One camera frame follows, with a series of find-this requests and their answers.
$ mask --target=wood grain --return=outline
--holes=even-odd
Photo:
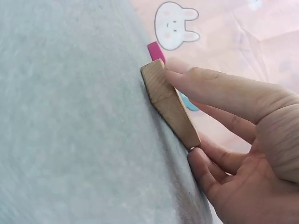
[[[181,98],[164,77],[162,60],[155,60],[141,67],[141,74],[151,103],[184,146],[187,149],[199,146],[200,139]]]

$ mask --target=blue object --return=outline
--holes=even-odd
[[[188,99],[188,97],[186,97],[183,93],[179,92],[179,94],[182,97],[183,103],[185,105],[185,107],[187,107],[190,111],[199,111],[199,109],[190,102],[190,100]]]

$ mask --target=bunny print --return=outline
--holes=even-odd
[[[193,8],[182,8],[174,2],[163,3],[155,16],[155,33],[161,47],[175,50],[184,42],[199,40],[198,33],[185,28],[186,21],[195,20],[198,16],[198,12]]]

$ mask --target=skin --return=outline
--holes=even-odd
[[[167,80],[249,144],[231,152],[200,133],[192,173],[224,224],[299,223],[299,97],[279,85],[171,59]]]

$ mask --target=bedsheet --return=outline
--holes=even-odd
[[[166,60],[175,56],[193,66],[299,92],[298,0],[131,2]],[[199,131],[235,151],[248,151],[249,145],[190,104],[186,102]]]

